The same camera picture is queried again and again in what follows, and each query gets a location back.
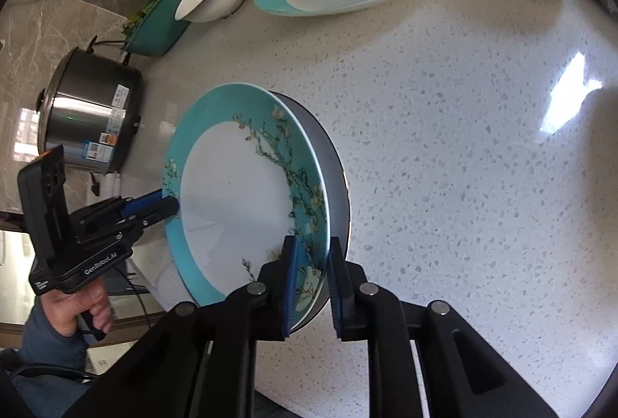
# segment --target speckled white countertop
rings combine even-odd
[[[618,360],[618,25],[592,0],[397,0],[314,19],[248,0],[142,69],[124,194],[160,186],[174,124],[206,90],[286,93],[339,150],[348,257],[370,280],[451,303],[562,418],[598,394]],[[134,263],[166,308],[188,298],[161,228]],[[259,344],[256,387],[304,417],[367,416],[365,345],[336,340],[327,306]]]

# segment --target blue sleeve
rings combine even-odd
[[[19,355],[26,364],[56,364],[83,371],[86,365],[88,343],[78,330],[71,337],[64,337],[49,323],[41,302],[35,300],[24,326]]]

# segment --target stainless steel pot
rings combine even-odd
[[[92,172],[117,171],[139,126],[141,72],[76,47],[58,64],[38,96],[37,146],[42,154],[64,145],[66,165]]]

